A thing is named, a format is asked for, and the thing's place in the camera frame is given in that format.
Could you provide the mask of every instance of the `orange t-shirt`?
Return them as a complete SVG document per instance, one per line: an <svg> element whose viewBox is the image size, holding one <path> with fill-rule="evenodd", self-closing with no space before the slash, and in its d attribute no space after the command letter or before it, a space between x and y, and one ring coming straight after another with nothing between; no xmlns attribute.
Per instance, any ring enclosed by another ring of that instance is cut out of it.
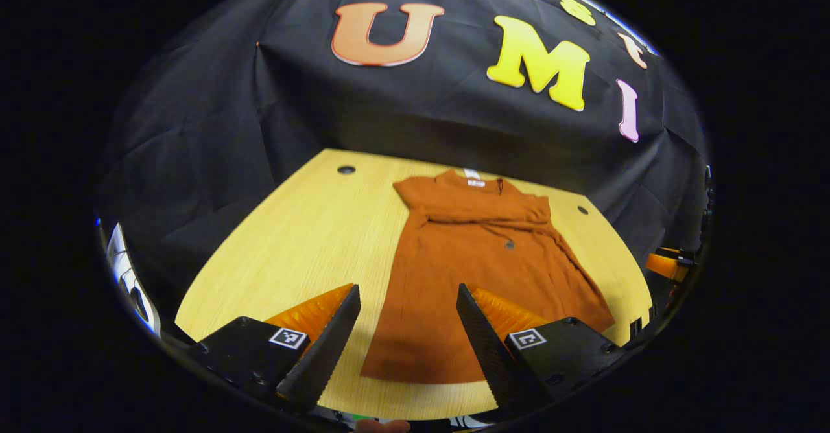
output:
<svg viewBox="0 0 830 433"><path fill-rule="evenodd" d="M409 218L362 376L484 380L456 310L461 283L550 321L576 317L598 332L613 325L602 292L552 226L547 197L523 194L500 178L468 183L453 170L394 187Z"/></svg>

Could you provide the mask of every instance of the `orange soft finger pad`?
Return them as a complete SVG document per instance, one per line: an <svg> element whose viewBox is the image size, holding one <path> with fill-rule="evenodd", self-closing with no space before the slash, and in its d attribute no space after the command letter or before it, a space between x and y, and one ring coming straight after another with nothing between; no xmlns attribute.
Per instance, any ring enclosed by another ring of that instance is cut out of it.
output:
<svg viewBox="0 0 830 433"><path fill-rule="evenodd" d="M660 274L660 276L666 277L667 279L679 281L683 280L682 276L678 275L679 273L676 259L649 253L646 261L646 268L647 270L655 271L655 273Z"/></svg>
<svg viewBox="0 0 830 433"><path fill-rule="evenodd" d="M468 285L468 289L502 342L510 333L551 323L551 321L522 308L522 306L492 294L492 292L483 288Z"/></svg>
<svg viewBox="0 0 830 433"><path fill-rule="evenodd" d="M347 285L324 292L281 314L268 318L265 322L306 333L311 338L311 343L314 344L334 317L337 309L340 308L340 304L343 303L343 299L349 294L353 285L355 283L347 283Z"/></svg>

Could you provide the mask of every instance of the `pink letter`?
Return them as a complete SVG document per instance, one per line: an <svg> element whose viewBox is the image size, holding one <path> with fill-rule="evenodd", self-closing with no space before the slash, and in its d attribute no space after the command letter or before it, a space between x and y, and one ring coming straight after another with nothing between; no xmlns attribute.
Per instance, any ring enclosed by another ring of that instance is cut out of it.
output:
<svg viewBox="0 0 830 433"><path fill-rule="evenodd" d="M637 133L637 92L625 81L617 79L617 84L622 90L620 134L636 143L640 139L640 134Z"/></svg>

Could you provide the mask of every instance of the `black cloth backdrop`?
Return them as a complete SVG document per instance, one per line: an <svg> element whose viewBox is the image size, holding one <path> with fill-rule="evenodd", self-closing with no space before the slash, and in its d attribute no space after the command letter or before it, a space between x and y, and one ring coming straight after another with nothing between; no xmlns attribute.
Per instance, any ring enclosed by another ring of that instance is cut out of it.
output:
<svg viewBox="0 0 830 433"><path fill-rule="evenodd" d="M402 4L440 5L445 14L419 58L359 67L331 50L336 8L356 2L388 5L371 28L377 44L400 40ZM124 226L137 276L163 319L174 317L234 227L327 147L584 194L641 266L661 245L696 250L711 162L693 96L662 57L646 54L645 71L634 64L616 23L594 10L596 26L587 26L558 4L227 0L181 32L115 115L97 199L106 228ZM548 49L569 40L590 54L584 111L528 82L511 88L487 78L501 52L495 16L531 23ZM616 78L637 90L638 143L619 134Z"/></svg>

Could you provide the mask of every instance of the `orange object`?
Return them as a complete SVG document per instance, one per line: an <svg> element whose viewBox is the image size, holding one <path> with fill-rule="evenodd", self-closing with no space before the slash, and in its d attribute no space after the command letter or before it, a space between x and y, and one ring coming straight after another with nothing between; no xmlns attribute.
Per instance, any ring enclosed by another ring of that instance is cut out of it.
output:
<svg viewBox="0 0 830 433"><path fill-rule="evenodd" d="M688 272L687 268L677 264L676 259L654 255L654 253L649 253L648 259L646 260L646 268L655 271L655 273L660 274L660 276L676 280L678 282L683 282L683 277L685 277L685 274Z"/></svg>
<svg viewBox="0 0 830 433"><path fill-rule="evenodd" d="M549 319L540 317L534 312L523 309L510 300L499 297L483 288L468 286L469 293L475 298L475 303L481 309L490 326L499 335L499 340L504 342L510 333L518 333L531 327L542 326L552 323Z"/></svg>
<svg viewBox="0 0 830 433"><path fill-rule="evenodd" d="M374 17L388 6L380 2L361 2L343 5L335 13L340 16L331 50L337 58L353 65L391 67L411 62L423 54L433 29L433 19L444 14L444 8L430 4L404 4L401 11L408 14L406 31L397 44L379 45L370 42L368 35Z"/></svg>
<svg viewBox="0 0 830 433"><path fill-rule="evenodd" d="M293 329L308 334L311 344L314 344L323 330L334 317L343 299L349 294L355 283L347 283L329 292L324 292L317 297L285 310L281 314L273 315L265 320L268 324Z"/></svg>
<svg viewBox="0 0 830 433"><path fill-rule="evenodd" d="M352 433L407 433L411 430L408 421L393 420L381 423L370 418L362 418L355 422L355 431Z"/></svg>
<svg viewBox="0 0 830 433"><path fill-rule="evenodd" d="M613 325L602 292L552 226L546 197L523 194L503 179L468 181L453 170L394 187L409 217L362 376L484 380L456 310L461 283L546 321L572 316L599 332Z"/></svg>

